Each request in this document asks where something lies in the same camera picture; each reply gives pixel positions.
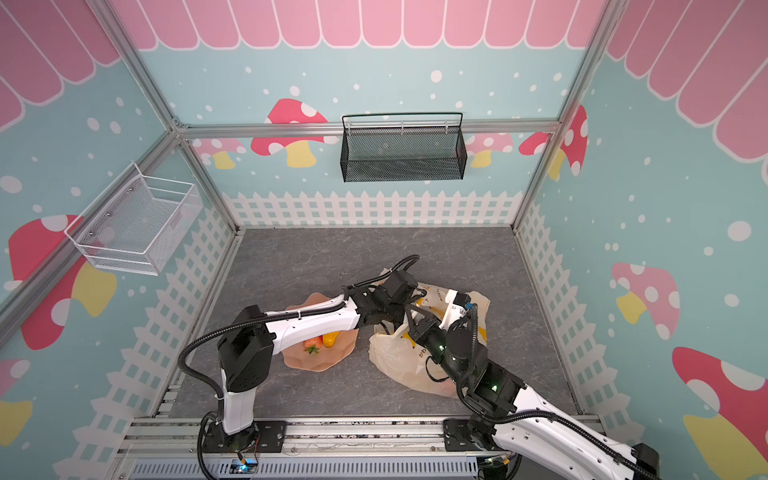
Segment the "beige plastic bag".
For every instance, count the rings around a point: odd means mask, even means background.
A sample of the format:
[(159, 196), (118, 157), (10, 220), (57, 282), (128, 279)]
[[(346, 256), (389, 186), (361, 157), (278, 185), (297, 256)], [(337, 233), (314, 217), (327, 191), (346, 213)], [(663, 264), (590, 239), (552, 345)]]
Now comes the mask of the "beige plastic bag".
[[(419, 299), (416, 304), (434, 313), (442, 320), (448, 303), (446, 297), (449, 288), (419, 283), (419, 288), (425, 289), (426, 297)], [(471, 302), (478, 306), (479, 343), (487, 346), (486, 314), (491, 301), (478, 291), (468, 293)], [(428, 350), (412, 342), (408, 333), (407, 319), (394, 330), (384, 333), (381, 326), (374, 327), (374, 333), (369, 337), (369, 360), (373, 365), (390, 379), (411, 390), (456, 399), (455, 385), (451, 380), (434, 382), (428, 375), (440, 379), (447, 374), (439, 365), (427, 362), (430, 355)]]

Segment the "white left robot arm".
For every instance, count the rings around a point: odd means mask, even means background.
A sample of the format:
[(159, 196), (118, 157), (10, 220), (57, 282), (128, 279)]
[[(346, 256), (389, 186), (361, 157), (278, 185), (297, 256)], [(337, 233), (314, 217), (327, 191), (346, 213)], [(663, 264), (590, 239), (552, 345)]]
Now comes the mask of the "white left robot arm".
[[(263, 312), (256, 305), (244, 308), (232, 324), (188, 343), (179, 353), (177, 367), (213, 389), (216, 410), (207, 414), (225, 440), (256, 431), (253, 407), (257, 387), (270, 370), (272, 357), (307, 340), (335, 332), (386, 325), (398, 327), (405, 308), (416, 302), (418, 282), (409, 268), (420, 257), (409, 255), (392, 268), (364, 281), (346, 285), (328, 301), (303, 309)], [(189, 355), (215, 340), (220, 380), (192, 368)]]

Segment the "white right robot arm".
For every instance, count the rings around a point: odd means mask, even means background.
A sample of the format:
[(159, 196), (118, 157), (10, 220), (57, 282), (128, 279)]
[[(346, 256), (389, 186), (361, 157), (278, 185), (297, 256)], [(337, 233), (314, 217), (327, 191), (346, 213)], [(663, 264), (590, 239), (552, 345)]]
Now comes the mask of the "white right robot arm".
[(658, 454), (613, 440), (564, 413), (488, 358), (477, 306), (447, 328), (431, 311), (405, 307), (408, 333), (446, 373), (471, 412), (469, 442), (520, 454), (567, 479), (657, 479)]

